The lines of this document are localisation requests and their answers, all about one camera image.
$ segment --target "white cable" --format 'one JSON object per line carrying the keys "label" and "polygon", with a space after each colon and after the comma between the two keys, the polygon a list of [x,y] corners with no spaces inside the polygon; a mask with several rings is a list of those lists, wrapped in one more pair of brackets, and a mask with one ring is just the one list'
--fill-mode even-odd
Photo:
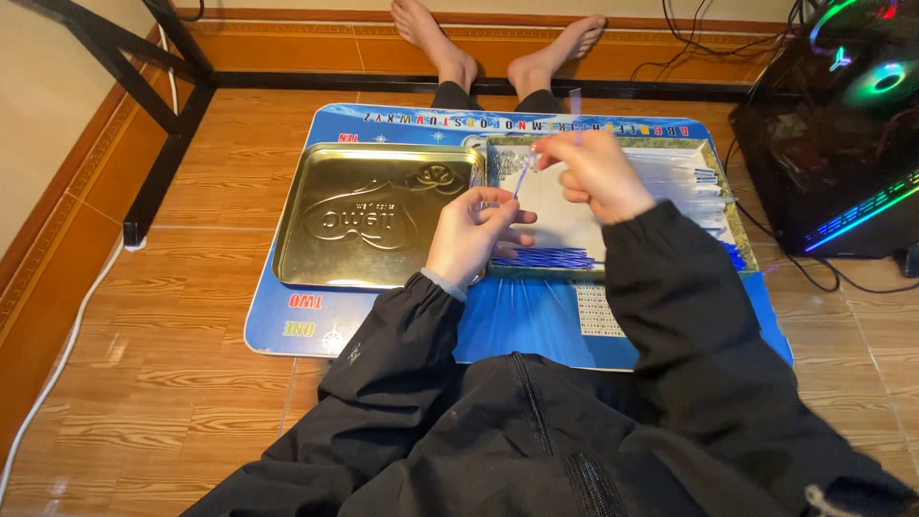
{"label": "white cable", "polygon": [[[169,43],[166,41],[166,31],[163,30],[162,25],[157,25],[160,28],[160,43],[163,44],[163,50],[169,52]],[[173,89],[173,112],[178,115],[178,91],[176,90],[176,73],[172,68],[169,69],[169,86]]]}
{"label": "white cable", "polygon": [[[163,50],[169,52],[169,43],[166,42],[166,32],[163,30],[163,26],[160,28],[160,42],[163,44]],[[178,91],[176,90],[176,74],[172,68],[169,69],[169,86],[172,87],[173,94],[173,112],[178,115]],[[22,421],[22,425],[19,426],[19,432],[16,433],[16,438],[13,440],[13,445],[9,449],[9,454],[6,457],[6,465],[3,468],[3,477],[0,477],[0,507],[3,507],[3,498],[6,494],[6,485],[9,483],[9,476],[13,471],[13,461],[16,459],[16,452],[19,449],[19,443],[22,442],[23,435],[26,434],[26,429],[28,429],[29,424],[32,423],[32,419],[35,418],[35,415],[41,409],[41,405],[44,404],[45,398],[48,398],[48,394],[54,388],[54,385],[57,384],[58,377],[61,376],[63,372],[63,367],[67,365],[67,360],[70,359],[70,354],[74,351],[74,344],[76,343],[76,336],[80,333],[80,326],[83,324],[83,313],[86,311],[86,304],[89,303],[89,299],[93,296],[93,293],[96,292],[96,288],[105,280],[108,271],[112,269],[112,266],[115,264],[115,259],[118,258],[118,255],[121,249],[124,248],[124,237],[119,241],[118,247],[116,248],[118,252],[112,254],[112,258],[108,260],[106,267],[102,269],[102,272],[99,273],[99,276],[96,277],[96,281],[93,282],[93,285],[89,288],[89,291],[86,292],[86,296],[83,297],[83,302],[80,304],[80,309],[76,312],[76,319],[74,320],[74,326],[70,329],[70,339],[67,340],[67,345],[63,349],[63,354],[61,355],[61,361],[58,363],[57,369],[54,370],[54,373],[51,375],[48,383],[45,385],[45,388],[41,390],[39,398],[36,399],[35,405],[32,406],[32,410],[28,412],[26,419]]]}

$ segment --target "black pants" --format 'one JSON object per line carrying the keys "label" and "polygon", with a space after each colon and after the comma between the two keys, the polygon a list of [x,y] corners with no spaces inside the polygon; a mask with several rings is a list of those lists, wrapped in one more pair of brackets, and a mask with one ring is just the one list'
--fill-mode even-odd
{"label": "black pants", "polygon": [[[472,109],[475,111],[485,111],[485,108],[479,106],[469,94],[462,91],[462,87],[453,81],[446,81],[437,85],[437,92],[434,95],[434,102],[431,108],[437,109]],[[549,90],[537,90],[523,99],[517,107],[514,108],[517,113],[567,113],[562,108],[558,99],[552,96]]]}

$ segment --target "wooden floor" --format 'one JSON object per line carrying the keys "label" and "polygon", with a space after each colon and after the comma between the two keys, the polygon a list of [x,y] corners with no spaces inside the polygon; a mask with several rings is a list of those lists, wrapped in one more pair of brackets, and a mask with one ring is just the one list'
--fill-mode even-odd
{"label": "wooden floor", "polygon": [[[430,95],[219,90],[148,235],[121,252],[19,451],[3,517],[175,515],[256,459],[316,402],[325,361],[267,357],[243,324],[312,114],[331,102],[426,106]],[[510,110],[512,98],[480,98]],[[731,107],[585,99],[591,114],[689,117],[724,156]],[[729,178],[764,219],[743,160]],[[822,293],[751,224],[804,401],[919,487],[919,293]],[[888,261],[844,262],[875,288]],[[809,266],[829,283],[830,275]]]}

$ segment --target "jacket cuff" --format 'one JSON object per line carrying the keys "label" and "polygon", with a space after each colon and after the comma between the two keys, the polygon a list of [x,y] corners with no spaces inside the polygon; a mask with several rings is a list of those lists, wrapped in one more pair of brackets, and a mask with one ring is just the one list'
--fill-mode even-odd
{"label": "jacket cuff", "polygon": [[676,209],[672,201],[662,201],[634,219],[604,225],[602,230],[603,240],[607,245],[607,249],[613,249],[613,245],[617,243],[643,243],[648,240],[648,228],[673,225],[680,217],[682,217],[682,214]]}
{"label": "jacket cuff", "polygon": [[464,293],[459,287],[446,281],[444,277],[438,275],[432,270],[429,270],[428,268],[422,268],[421,274],[425,275],[427,279],[432,281],[437,287],[443,289],[445,293],[453,296],[463,303],[466,302],[466,293]]}

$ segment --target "black jacket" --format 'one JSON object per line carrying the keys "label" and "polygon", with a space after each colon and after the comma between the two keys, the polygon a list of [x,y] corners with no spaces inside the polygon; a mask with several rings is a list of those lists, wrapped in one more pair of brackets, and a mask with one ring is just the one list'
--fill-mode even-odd
{"label": "black jacket", "polygon": [[916,514],[801,403],[715,239],[669,202],[603,236],[634,374],[457,365],[464,305],[416,274],[377,299],[319,404],[185,515]]}

